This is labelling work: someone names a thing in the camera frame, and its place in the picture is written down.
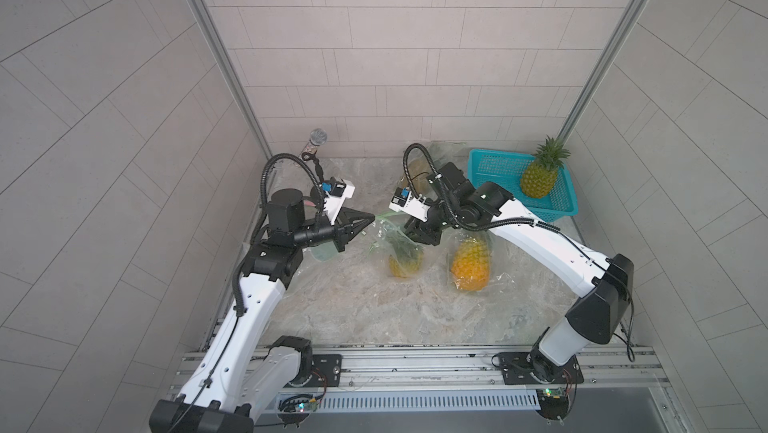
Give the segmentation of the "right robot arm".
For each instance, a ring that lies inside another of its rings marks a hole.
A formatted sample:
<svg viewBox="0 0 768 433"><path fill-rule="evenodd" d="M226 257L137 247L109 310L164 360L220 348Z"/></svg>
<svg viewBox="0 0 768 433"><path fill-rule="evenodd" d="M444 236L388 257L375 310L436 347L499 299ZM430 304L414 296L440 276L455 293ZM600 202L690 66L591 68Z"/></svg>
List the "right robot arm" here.
<svg viewBox="0 0 768 433"><path fill-rule="evenodd" d="M391 210L408 215L405 233L412 241L437 246L447 228L490 232L547 267L577 295L528 353L526 373L551 384L585 346L610 342L633 307L634 265L628 258L609 258L587 248L542 221L502 186L486 182L474 187L452 163L432 171L427 182L434 198L407 185L397 188L390 202Z"/></svg>

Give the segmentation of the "orange pineapple zip bag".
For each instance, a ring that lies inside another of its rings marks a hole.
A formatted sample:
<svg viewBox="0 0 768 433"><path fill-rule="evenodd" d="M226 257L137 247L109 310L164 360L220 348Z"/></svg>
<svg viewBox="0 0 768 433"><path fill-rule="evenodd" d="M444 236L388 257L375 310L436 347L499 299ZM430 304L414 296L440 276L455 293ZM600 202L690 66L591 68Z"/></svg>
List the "orange pineapple zip bag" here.
<svg viewBox="0 0 768 433"><path fill-rule="evenodd" d="M372 239L369 258L378 270L397 280L418 278L424 270L424 248L406 235L404 218L393 212L377 215L367 229Z"/></svg>

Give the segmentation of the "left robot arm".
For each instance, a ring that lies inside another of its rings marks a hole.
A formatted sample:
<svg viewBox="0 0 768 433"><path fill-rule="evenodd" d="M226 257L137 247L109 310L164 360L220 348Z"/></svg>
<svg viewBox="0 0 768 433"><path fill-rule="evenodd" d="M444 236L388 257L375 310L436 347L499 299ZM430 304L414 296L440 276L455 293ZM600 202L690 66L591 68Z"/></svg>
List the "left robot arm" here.
<svg viewBox="0 0 768 433"><path fill-rule="evenodd" d="M231 280L234 301L197 370L174 400L161 400L149 418L153 432L251 432L262 412L287 384L312 373L312 344L282 336L266 357L252 356L309 247L326 243L339 252L375 219L345 207L355 187L335 178L323 183L305 216L307 197L295 188L272 194L248 252Z"/></svg>

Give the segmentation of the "zip-top bag green pineapple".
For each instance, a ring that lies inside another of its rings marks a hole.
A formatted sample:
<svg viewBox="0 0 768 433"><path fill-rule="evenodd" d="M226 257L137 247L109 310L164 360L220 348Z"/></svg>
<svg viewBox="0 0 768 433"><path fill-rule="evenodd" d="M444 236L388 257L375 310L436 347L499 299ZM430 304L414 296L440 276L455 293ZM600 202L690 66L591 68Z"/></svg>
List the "zip-top bag green pineapple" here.
<svg viewBox="0 0 768 433"><path fill-rule="evenodd" d="M329 261L339 254L333 239L311 245L306 251L318 262Z"/></svg>

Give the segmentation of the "orange pineapple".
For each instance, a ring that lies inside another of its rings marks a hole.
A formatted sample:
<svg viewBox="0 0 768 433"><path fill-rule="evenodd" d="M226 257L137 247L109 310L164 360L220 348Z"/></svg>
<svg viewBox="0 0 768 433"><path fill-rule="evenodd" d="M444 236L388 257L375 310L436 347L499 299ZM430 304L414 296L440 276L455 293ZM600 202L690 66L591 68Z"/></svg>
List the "orange pineapple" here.
<svg viewBox="0 0 768 433"><path fill-rule="evenodd" d="M418 276L424 260L422 246L414 243L399 231L388 236L387 242L391 248L388 256L390 273L401 279Z"/></svg>

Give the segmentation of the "yellow pineapple zip bag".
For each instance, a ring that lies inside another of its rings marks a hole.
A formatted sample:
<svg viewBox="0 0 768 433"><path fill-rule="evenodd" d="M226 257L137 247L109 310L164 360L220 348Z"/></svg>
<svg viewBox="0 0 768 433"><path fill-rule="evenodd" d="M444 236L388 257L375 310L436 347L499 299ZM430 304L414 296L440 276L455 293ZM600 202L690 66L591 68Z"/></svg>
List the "yellow pineapple zip bag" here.
<svg viewBox="0 0 768 433"><path fill-rule="evenodd" d="M448 243L447 281L458 292L500 296L514 283L510 246L489 232L457 232Z"/></svg>

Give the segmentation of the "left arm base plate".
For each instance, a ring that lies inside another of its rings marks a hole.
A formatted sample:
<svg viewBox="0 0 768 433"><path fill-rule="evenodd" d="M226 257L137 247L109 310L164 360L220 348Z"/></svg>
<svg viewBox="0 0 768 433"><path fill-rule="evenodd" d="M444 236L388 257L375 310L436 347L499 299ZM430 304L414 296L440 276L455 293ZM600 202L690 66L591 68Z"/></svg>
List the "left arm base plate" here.
<svg viewBox="0 0 768 433"><path fill-rule="evenodd" d="M338 387L343 356L339 354L314 355L309 376L301 382L289 382L288 388Z"/></svg>

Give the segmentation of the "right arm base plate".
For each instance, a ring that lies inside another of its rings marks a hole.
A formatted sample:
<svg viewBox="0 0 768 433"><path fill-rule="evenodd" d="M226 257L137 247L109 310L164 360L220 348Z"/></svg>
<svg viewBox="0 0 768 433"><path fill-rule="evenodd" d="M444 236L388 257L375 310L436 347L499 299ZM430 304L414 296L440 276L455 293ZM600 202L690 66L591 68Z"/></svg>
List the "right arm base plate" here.
<svg viewBox="0 0 768 433"><path fill-rule="evenodd" d="M535 373L523 352L501 352L491 358L491 365L502 374L504 384L510 385L562 385L582 384L584 375L576 355L563 366L555 366L553 373Z"/></svg>

